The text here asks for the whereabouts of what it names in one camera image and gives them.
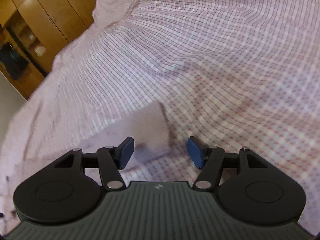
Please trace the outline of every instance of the bedsheet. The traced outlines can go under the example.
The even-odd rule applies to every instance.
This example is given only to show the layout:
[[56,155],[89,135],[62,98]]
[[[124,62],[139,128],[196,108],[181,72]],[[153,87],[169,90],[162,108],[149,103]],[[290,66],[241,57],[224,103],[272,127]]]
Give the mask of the bedsheet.
[[191,135],[229,152],[250,146],[303,186],[299,223],[316,234],[319,8],[319,0],[97,0],[94,24],[57,55],[11,122],[0,154],[7,217],[16,184],[159,102],[170,151],[122,171],[127,182],[195,179]]

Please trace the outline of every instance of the bed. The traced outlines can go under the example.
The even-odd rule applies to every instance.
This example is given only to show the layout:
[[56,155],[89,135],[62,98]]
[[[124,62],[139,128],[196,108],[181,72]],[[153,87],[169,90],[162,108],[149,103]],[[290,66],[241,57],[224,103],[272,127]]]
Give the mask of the bed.
[[[320,230],[320,0],[97,0],[11,121],[0,154],[2,233],[12,194],[67,151],[139,137],[131,180],[198,174],[188,136],[250,146],[299,182],[299,220]],[[96,171],[90,176],[98,179]]]

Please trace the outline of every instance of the floor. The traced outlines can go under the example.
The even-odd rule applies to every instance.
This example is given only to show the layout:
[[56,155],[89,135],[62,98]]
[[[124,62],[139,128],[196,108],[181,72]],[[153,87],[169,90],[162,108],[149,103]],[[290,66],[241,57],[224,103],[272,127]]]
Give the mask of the floor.
[[10,119],[25,101],[0,72],[0,145],[4,140]]

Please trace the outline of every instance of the ribbed gray surface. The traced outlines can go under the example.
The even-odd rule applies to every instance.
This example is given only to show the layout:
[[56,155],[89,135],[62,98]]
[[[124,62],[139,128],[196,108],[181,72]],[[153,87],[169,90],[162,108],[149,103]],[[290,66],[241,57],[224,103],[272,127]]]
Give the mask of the ribbed gray surface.
[[259,228],[226,214],[211,194],[186,182],[132,182],[123,192],[108,193],[87,217],[64,226],[23,222],[8,240],[165,240],[165,239],[311,239],[295,223]]

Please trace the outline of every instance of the black circular pad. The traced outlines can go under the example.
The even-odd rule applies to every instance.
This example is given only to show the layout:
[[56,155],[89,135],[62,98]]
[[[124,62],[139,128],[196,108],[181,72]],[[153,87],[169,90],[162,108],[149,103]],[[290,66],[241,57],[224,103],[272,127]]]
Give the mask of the black circular pad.
[[249,169],[219,186],[217,195],[233,217],[264,226],[297,220],[306,203],[302,187],[276,169]]
[[85,216],[97,206],[99,185],[69,169],[39,172],[20,184],[13,201],[21,219],[40,224],[62,224]]
[[249,198],[261,203],[273,203],[283,196],[283,190],[275,183],[258,181],[250,184],[245,192]]
[[73,186],[63,181],[47,182],[36,191],[38,198],[47,202],[58,202],[71,196]]

